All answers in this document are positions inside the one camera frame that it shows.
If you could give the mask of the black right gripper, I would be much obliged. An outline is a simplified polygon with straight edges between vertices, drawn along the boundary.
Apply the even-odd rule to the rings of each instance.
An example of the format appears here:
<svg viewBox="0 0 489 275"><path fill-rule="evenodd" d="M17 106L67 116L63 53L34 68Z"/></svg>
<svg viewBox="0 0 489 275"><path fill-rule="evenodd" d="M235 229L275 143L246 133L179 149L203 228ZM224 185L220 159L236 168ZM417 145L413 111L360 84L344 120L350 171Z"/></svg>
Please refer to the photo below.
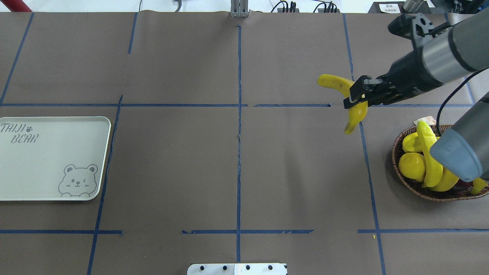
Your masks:
<svg viewBox="0 0 489 275"><path fill-rule="evenodd" d="M350 87L350 95L362 95L353 100L344 94L344 109L355 106L389 105L432 90L432 77L423 65L420 52L412 51L396 60L388 73L377 78L360 76Z"/></svg>

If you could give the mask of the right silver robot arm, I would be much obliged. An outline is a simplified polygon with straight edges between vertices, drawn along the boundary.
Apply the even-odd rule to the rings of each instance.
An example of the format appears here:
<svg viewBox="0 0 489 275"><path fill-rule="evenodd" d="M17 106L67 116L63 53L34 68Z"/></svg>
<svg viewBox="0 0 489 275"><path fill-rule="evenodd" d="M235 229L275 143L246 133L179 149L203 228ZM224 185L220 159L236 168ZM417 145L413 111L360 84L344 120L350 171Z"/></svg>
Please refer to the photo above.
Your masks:
<svg viewBox="0 0 489 275"><path fill-rule="evenodd" d="M391 34L388 24L395 19L389 14L351 14L345 16L346 33L349 39L349 49L352 54L353 73L356 77L383 75L388 68L403 66L406 62L413 62L408 58L413 48L409 40ZM463 85L462 78L454 79L447 85L436 88L431 92L406 99L392 104L379 104L379 108L408 108L414 107L411 118L425 116L424 107L438 111L443 101L457 87L461 86L454 100L445 105L441 122L445 122L445 115L451 114L452 108L463 108L463 116L454 117L451 123L454 130L450 130L447 138L443 138L441 145L434 146L433 153L437 160L461 179L487 178L488 154L484 157L476 152L476 143L488 146L488 99L481 99L476 93L475 85Z"/></svg>

